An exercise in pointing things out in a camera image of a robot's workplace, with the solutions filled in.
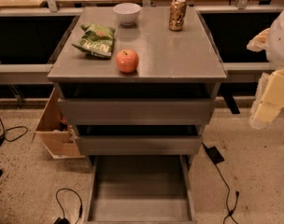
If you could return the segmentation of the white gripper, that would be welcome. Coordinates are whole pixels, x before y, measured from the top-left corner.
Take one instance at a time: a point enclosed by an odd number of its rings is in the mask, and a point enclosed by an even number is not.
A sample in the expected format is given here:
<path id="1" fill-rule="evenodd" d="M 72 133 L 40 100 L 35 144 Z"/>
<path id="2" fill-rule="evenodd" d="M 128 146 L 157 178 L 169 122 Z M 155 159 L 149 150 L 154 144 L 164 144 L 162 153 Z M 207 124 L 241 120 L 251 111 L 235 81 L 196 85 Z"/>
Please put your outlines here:
<path id="1" fill-rule="evenodd" d="M 284 9 L 273 21 L 247 44 L 247 49 L 260 52 L 266 49 L 266 58 L 276 66 L 284 66 Z M 261 129 L 273 122 L 284 108 L 284 68 L 272 74 L 263 73 L 259 79 L 255 101 L 250 111 L 249 125 Z"/>

